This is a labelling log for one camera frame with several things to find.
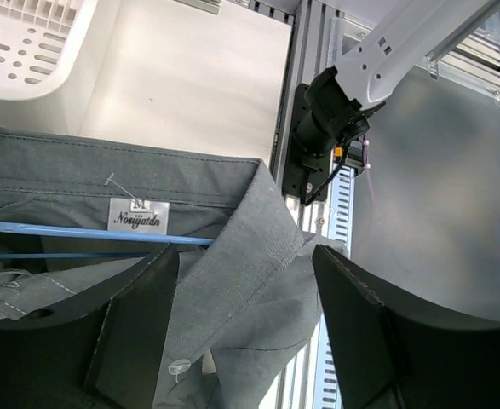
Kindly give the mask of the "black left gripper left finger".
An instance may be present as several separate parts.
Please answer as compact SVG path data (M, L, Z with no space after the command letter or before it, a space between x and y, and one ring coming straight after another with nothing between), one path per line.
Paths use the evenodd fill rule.
M0 408L150 408L179 256L173 245L40 308L0 320Z

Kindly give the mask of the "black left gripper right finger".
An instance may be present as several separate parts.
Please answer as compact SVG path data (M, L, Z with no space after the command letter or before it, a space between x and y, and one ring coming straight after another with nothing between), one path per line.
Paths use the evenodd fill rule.
M442 307L327 245L312 255L346 408L500 408L500 321Z

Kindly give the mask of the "grey button-up shirt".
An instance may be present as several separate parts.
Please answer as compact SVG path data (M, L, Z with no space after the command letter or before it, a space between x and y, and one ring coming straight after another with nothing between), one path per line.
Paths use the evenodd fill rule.
M320 315L311 256L267 166L0 129L0 222L120 230L132 198L168 205L180 254L156 408L256 408Z

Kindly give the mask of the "blue wire hanger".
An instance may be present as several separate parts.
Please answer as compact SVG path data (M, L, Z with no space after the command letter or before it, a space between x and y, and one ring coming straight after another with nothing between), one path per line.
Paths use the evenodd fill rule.
M210 246L213 239L172 236L156 233L129 233L106 230L54 227L25 223L0 222L0 233L60 237L69 239L98 239L110 241L144 242L173 245ZM77 258L132 258L143 257L138 252L84 252L84 253L0 253L0 260L16 259L77 259Z

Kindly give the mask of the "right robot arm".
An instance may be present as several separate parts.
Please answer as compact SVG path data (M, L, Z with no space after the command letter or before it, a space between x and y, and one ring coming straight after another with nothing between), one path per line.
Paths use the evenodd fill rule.
M491 1L398 1L355 47L308 86L307 111L291 135L298 160L325 156L364 134L422 58L438 60L494 9Z

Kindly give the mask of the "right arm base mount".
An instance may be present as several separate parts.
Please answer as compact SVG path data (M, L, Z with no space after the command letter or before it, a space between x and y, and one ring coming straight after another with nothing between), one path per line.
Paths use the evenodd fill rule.
M327 198L318 189L330 175L330 152L337 143L336 129L330 126L337 98L338 87L331 82L296 88L282 194L300 199L302 205Z

